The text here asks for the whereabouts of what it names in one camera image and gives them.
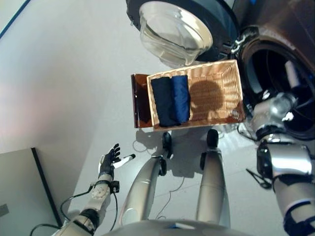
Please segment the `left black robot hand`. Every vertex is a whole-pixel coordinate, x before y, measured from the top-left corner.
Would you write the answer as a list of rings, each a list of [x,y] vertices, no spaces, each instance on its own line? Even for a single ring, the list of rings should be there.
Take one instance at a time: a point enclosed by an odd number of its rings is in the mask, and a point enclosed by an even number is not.
[[[98,165],[99,177],[107,174],[114,178],[114,169],[122,167],[136,157],[135,154],[120,157],[120,149],[119,144],[115,144],[106,154],[102,155]]]

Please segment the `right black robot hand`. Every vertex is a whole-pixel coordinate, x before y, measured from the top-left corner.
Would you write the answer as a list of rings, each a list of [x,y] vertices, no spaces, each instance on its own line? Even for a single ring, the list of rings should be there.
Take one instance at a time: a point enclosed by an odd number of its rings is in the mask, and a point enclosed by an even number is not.
[[[292,61],[287,61],[284,67],[290,85],[290,93],[296,99],[296,108],[311,104],[314,98],[308,81],[305,80]]]

